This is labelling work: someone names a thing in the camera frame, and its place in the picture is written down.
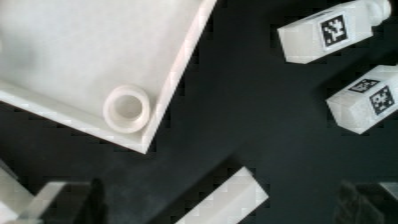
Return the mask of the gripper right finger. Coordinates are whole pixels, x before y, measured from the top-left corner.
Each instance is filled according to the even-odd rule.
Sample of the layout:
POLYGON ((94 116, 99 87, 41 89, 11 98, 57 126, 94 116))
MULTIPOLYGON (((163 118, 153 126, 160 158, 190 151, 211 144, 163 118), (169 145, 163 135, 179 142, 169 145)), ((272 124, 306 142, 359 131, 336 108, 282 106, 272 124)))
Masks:
POLYGON ((398 224, 398 182, 341 183, 334 224, 398 224))

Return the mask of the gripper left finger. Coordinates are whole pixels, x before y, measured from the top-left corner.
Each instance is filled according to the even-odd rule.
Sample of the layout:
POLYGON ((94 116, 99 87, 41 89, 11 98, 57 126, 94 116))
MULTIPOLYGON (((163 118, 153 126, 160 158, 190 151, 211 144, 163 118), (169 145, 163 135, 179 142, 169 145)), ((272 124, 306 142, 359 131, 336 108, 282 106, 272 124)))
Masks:
POLYGON ((0 224, 107 224, 101 181, 51 181, 32 194, 0 160, 0 224))

